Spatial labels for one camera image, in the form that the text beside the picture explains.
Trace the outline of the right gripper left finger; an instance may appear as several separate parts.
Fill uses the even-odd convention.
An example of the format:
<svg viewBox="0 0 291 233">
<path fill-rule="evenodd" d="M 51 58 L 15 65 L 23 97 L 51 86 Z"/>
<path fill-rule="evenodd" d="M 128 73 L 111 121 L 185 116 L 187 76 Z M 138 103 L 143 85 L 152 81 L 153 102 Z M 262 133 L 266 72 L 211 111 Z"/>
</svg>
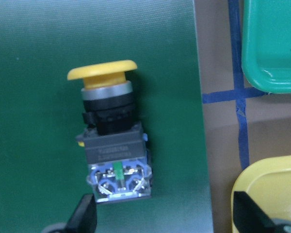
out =
<svg viewBox="0 0 291 233">
<path fill-rule="evenodd" d="M 97 204 L 93 194 L 84 194 L 67 223 L 45 227 L 42 233 L 94 233 L 97 229 Z"/>
</svg>

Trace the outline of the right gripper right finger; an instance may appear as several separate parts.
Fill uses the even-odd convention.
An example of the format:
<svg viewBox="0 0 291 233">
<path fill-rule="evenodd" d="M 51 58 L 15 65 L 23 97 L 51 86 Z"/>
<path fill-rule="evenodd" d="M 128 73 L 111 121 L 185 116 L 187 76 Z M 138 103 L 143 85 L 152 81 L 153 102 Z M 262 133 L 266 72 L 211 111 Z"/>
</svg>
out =
<svg viewBox="0 0 291 233">
<path fill-rule="evenodd" d="M 233 223 L 240 233 L 291 233 L 291 221 L 270 218 L 244 191 L 234 192 Z"/>
</svg>

